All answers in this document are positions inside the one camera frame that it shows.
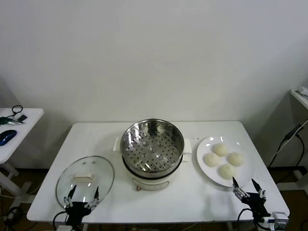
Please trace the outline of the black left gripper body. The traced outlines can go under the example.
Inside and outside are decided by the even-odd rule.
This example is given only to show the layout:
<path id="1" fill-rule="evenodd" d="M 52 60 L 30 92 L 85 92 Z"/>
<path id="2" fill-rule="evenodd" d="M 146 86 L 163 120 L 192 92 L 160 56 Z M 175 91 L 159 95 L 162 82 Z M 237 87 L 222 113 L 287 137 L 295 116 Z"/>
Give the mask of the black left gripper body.
<path id="1" fill-rule="evenodd" d="M 68 215 L 65 224 L 68 226 L 79 226 L 82 223 L 82 219 L 91 213 L 91 208 L 84 202 L 73 202 L 72 206 L 65 208 L 65 212 Z"/>

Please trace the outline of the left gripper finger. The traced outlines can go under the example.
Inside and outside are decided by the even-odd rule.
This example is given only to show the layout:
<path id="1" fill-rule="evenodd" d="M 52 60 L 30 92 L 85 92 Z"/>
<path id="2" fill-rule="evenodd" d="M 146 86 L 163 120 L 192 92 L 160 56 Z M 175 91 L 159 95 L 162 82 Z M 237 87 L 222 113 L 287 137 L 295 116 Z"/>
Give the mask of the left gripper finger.
<path id="1" fill-rule="evenodd" d="M 76 190 L 76 185 L 74 185 L 73 188 L 70 190 L 68 196 L 64 197 L 64 208 L 69 208 L 73 206 L 72 197 L 75 193 L 75 190 Z"/>
<path id="2" fill-rule="evenodd" d="M 87 208 L 95 208 L 100 203 L 99 200 L 99 187 L 97 186 L 96 191 L 94 193 L 93 200 L 88 203 Z"/>

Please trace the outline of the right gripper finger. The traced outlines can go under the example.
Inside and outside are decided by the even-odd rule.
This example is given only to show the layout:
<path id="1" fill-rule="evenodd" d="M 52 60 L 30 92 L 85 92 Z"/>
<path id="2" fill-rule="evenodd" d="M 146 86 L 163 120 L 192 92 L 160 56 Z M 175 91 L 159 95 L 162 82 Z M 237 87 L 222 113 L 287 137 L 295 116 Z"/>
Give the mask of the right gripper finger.
<path id="1" fill-rule="evenodd" d="M 266 191 L 263 190 L 263 189 L 260 187 L 260 185 L 259 185 L 254 179 L 252 179 L 252 183 L 253 183 L 253 186 L 254 186 L 255 190 L 257 191 L 259 197 L 260 197 L 261 199 L 266 199 Z"/>
<path id="2" fill-rule="evenodd" d="M 239 199 L 242 200 L 243 198 L 246 197 L 246 192 L 244 192 L 240 187 L 239 184 L 237 182 L 237 180 L 233 177 L 232 178 L 233 181 L 233 193 L 235 194 L 235 196 Z"/>

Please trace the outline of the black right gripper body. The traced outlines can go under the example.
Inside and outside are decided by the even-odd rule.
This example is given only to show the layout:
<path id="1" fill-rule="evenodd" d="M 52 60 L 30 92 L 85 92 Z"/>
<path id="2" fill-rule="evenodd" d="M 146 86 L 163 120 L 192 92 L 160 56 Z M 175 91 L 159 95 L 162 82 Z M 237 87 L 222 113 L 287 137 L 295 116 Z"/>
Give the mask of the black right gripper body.
<path id="1" fill-rule="evenodd" d="M 258 193 L 247 193 L 242 198 L 242 203 L 248 205 L 252 211 L 254 220 L 261 220 L 263 217 L 269 217 L 270 213 L 267 212 L 264 204 L 266 202 L 265 197 L 260 197 Z"/>

